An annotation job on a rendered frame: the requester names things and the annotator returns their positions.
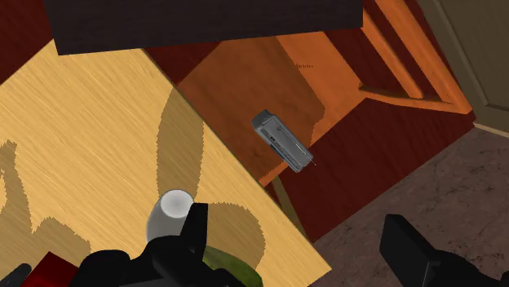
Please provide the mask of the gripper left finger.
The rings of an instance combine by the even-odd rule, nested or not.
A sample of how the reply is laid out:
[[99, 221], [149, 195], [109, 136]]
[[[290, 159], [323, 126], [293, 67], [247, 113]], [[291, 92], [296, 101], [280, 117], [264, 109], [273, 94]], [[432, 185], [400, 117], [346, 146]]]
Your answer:
[[244, 287], [224, 268], [203, 262], [208, 205], [192, 204], [178, 236], [152, 239], [137, 258], [119, 249], [88, 255], [69, 287]]

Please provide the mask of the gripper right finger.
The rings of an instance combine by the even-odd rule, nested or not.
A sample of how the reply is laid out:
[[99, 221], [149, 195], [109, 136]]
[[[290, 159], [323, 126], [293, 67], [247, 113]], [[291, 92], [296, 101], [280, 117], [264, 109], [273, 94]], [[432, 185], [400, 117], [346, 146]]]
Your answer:
[[457, 254], [434, 248], [400, 214], [387, 214], [379, 252], [403, 287], [509, 287], [509, 271], [487, 276]]

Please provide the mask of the white cup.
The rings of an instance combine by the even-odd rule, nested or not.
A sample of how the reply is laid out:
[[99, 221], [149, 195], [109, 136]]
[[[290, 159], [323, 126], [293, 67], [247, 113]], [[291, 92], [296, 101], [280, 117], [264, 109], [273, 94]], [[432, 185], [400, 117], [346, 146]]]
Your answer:
[[164, 193], [148, 217], [146, 241], [162, 236], [178, 236], [193, 203], [193, 197], [184, 190], [173, 189]]

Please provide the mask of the green round object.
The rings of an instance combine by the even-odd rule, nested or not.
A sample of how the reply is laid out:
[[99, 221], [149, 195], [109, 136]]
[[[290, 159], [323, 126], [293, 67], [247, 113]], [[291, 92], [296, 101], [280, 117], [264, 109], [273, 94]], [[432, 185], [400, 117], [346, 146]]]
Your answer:
[[262, 278], [254, 268], [220, 249], [207, 246], [202, 260], [212, 270], [227, 270], [246, 287], [263, 287]]

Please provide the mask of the dark red rug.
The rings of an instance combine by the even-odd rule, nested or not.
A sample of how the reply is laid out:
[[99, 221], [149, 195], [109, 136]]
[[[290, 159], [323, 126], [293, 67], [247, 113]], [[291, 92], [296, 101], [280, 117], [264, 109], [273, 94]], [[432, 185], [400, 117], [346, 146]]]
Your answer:
[[[375, 94], [401, 96], [405, 90], [370, 39], [371, 32], [380, 32], [424, 99], [438, 98], [433, 81], [383, 13], [383, 5], [394, 2], [405, 5], [405, 22], [439, 53], [416, 0], [363, 0], [369, 20], [359, 29], [152, 47], [148, 56], [263, 186], [274, 190], [278, 183], [283, 185], [306, 233], [317, 240], [473, 127], [473, 113], [398, 106], [374, 98]], [[232, 93], [242, 76], [243, 51], [249, 63], [260, 62], [304, 81], [317, 75], [316, 65], [290, 59], [294, 47], [308, 56], [338, 60], [353, 76], [354, 85], [354, 91], [347, 93], [347, 79], [337, 71], [321, 81], [319, 91], [325, 98], [312, 106], [312, 115], [325, 120], [325, 133], [311, 147], [318, 167], [301, 173], [281, 169], [279, 160], [246, 125], [226, 122], [239, 113], [240, 103]]]

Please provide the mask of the dark red box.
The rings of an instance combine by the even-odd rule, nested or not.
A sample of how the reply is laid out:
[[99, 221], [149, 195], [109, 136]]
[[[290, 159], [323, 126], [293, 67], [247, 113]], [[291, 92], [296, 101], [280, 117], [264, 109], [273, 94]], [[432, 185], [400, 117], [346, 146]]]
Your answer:
[[78, 267], [48, 252], [20, 287], [69, 287]]

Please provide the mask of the light wooden table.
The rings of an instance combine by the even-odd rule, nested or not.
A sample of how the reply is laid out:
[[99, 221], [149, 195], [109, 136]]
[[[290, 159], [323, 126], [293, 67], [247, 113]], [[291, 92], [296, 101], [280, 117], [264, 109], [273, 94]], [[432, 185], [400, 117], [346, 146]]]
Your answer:
[[139, 255], [161, 194], [209, 204], [209, 245], [263, 287], [329, 265], [139, 50], [60, 56], [47, 43], [0, 85], [0, 278], [47, 253]]

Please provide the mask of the dark grey rounded object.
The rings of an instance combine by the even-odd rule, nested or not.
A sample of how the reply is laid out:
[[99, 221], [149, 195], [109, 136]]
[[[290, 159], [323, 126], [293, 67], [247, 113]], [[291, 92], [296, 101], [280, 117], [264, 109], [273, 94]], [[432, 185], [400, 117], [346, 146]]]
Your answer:
[[0, 280], [0, 287], [20, 287], [26, 280], [32, 268], [27, 263], [21, 263], [12, 272]]

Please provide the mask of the grey handheld radio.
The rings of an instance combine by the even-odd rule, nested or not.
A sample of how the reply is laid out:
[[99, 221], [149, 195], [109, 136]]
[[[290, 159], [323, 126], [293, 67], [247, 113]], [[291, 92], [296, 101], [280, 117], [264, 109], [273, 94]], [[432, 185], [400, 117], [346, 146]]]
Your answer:
[[250, 123], [255, 132], [295, 173], [300, 172], [310, 162], [313, 162], [313, 155], [277, 115], [264, 109]]

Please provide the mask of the orange wooden chair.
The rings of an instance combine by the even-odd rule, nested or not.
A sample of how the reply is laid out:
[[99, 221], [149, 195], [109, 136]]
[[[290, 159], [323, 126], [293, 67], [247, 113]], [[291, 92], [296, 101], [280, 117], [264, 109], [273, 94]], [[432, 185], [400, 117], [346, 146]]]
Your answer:
[[366, 99], [471, 111], [408, 0], [364, 0], [362, 19], [358, 29], [221, 42], [178, 90], [262, 185], [285, 169], [251, 125], [263, 110], [306, 146]]

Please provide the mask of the beige door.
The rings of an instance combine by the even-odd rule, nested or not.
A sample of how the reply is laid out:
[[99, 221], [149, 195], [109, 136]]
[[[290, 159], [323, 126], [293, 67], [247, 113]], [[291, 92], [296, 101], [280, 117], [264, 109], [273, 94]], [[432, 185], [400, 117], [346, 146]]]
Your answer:
[[476, 125], [509, 137], [509, 0], [417, 0]]

